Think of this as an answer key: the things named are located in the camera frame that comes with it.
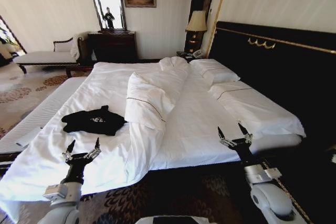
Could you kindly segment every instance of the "white duvet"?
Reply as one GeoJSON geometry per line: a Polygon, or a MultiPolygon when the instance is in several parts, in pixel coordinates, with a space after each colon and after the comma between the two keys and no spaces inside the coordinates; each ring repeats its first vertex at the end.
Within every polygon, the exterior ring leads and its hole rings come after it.
{"type": "Polygon", "coordinates": [[[181,58],[163,59],[160,64],[96,64],[0,180],[0,207],[17,222],[18,201],[45,200],[46,187],[67,174],[69,166],[61,154],[73,139],[73,153],[90,151],[97,137],[102,150],[85,168],[82,194],[138,182],[161,147],[165,122],[179,99],[188,68],[181,58]],[[63,116],[102,105],[128,121],[115,136],[62,130],[63,116]]]}

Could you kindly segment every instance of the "lamp shade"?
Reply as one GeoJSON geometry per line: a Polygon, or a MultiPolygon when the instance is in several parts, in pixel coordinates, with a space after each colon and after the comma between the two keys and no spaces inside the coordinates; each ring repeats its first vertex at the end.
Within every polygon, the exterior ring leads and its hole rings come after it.
{"type": "Polygon", "coordinates": [[[186,28],[187,31],[206,31],[205,11],[195,10],[186,28]]]}

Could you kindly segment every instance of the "mirror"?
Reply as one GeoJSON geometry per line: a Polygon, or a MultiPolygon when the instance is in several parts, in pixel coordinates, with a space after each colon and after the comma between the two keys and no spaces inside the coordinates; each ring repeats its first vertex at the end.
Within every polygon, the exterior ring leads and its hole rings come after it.
{"type": "Polygon", "coordinates": [[[126,30],[123,0],[93,0],[101,30],[126,30]]]}

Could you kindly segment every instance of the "gold trim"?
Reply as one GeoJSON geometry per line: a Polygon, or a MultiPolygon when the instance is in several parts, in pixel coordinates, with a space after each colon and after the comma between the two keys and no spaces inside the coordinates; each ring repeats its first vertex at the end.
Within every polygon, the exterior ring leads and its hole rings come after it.
{"type": "MultiPolygon", "coordinates": [[[[269,169],[270,167],[266,164],[266,162],[262,163],[267,169],[269,169]]],[[[306,221],[308,221],[310,224],[313,224],[313,222],[311,221],[311,219],[309,218],[309,216],[306,214],[306,212],[301,208],[301,206],[299,205],[299,203],[293,198],[293,196],[290,194],[290,192],[287,190],[287,188],[283,185],[283,183],[276,178],[275,179],[277,181],[277,183],[279,184],[279,186],[285,191],[286,194],[288,194],[289,198],[291,199],[291,201],[294,203],[294,205],[296,206],[296,208],[299,210],[299,212],[301,213],[301,215],[303,215],[306,219],[306,221]]]]}
{"type": "Polygon", "coordinates": [[[258,42],[257,39],[256,39],[256,41],[252,42],[251,38],[248,38],[247,42],[250,45],[257,45],[257,47],[264,47],[265,49],[273,49],[273,48],[275,48],[275,43],[272,46],[268,46],[266,41],[264,41],[264,43],[259,44],[259,42],[258,42]]]}
{"type": "Polygon", "coordinates": [[[242,35],[247,35],[247,36],[251,36],[251,37],[256,37],[256,38],[260,38],[260,39],[264,39],[264,40],[272,40],[272,41],[275,41],[275,42],[278,42],[278,43],[288,44],[288,45],[291,45],[291,46],[297,46],[297,47],[308,48],[308,49],[312,49],[312,50],[316,50],[316,51],[327,52],[327,53],[336,55],[336,51],[331,50],[331,49],[326,49],[326,48],[321,48],[321,47],[313,47],[313,46],[308,46],[308,45],[301,44],[301,43],[290,42],[290,41],[281,40],[281,39],[273,39],[273,38],[269,38],[269,37],[264,37],[264,36],[255,35],[255,34],[243,33],[241,31],[234,31],[234,30],[225,29],[225,28],[217,27],[217,29],[218,30],[223,30],[223,31],[230,31],[230,32],[236,33],[236,34],[242,34],[242,35]]]}
{"type": "Polygon", "coordinates": [[[218,10],[217,10],[217,13],[216,13],[216,17],[215,17],[215,20],[214,20],[214,24],[212,26],[212,32],[211,32],[211,35],[210,35],[210,39],[209,39],[209,42],[208,42],[208,47],[206,49],[206,54],[205,54],[205,57],[208,58],[209,56],[209,49],[210,49],[210,44],[211,44],[211,41],[212,41],[212,38],[214,36],[214,32],[216,30],[216,22],[218,20],[218,16],[219,16],[219,12],[221,11],[222,9],[222,2],[223,0],[220,0],[219,1],[219,5],[218,5],[218,10]]]}

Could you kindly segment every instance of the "chaise lounge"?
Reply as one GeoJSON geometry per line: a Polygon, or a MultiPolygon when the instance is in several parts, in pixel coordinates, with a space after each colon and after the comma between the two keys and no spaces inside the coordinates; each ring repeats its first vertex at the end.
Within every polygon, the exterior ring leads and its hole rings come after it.
{"type": "Polygon", "coordinates": [[[23,73],[27,73],[25,66],[77,66],[88,60],[88,33],[77,34],[64,41],[54,41],[54,51],[37,51],[13,59],[23,73]]]}

